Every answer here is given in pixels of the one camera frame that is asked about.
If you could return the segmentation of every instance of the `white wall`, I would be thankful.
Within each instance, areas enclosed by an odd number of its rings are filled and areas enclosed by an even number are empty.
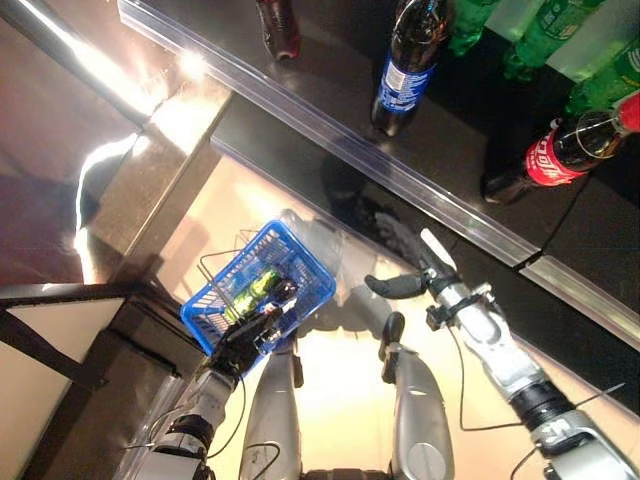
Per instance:
[[[21,307],[10,312],[54,347],[82,361],[121,299]],[[18,478],[71,382],[0,343],[0,479]]]

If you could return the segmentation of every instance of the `red label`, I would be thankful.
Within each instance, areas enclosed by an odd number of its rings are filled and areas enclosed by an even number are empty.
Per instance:
[[[563,166],[553,153],[553,136],[556,131],[552,130],[545,137],[538,140],[529,147],[525,159],[527,173],[538,185],[554,187],[571,183],[574,178],[581,177],[586,172],[574,172]]]

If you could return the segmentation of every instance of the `blue label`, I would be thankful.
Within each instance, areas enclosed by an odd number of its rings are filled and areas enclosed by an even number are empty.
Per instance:
[[[393,64],[391,57],[387,58],[378,90],[378,98],[384,108],[394,113],[406,113],[415,108],[435,68],[433,65],[420,73],[403,72]]]

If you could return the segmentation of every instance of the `bottle cap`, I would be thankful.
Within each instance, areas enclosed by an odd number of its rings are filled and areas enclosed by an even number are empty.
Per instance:
[[[640,132],[640,90],[620,103],[618,120],[625,130]]]

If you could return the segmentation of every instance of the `coca-cola bottle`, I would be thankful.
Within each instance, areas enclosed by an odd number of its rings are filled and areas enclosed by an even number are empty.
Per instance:
[[[615,110],[591,110],[561,120],[529,147],[524,161],[485,175],[482,196],[487,202],[509,204],[534,188],[571,183],[612,158],[634,132],[640,132],[640,91]]]
[[[264,44],[276,60],[300,53],[300,31],[291,0],[256,0]]]
[[[394,136],[415,114],[452,14],[447,0],[401,0],[371,122]]]

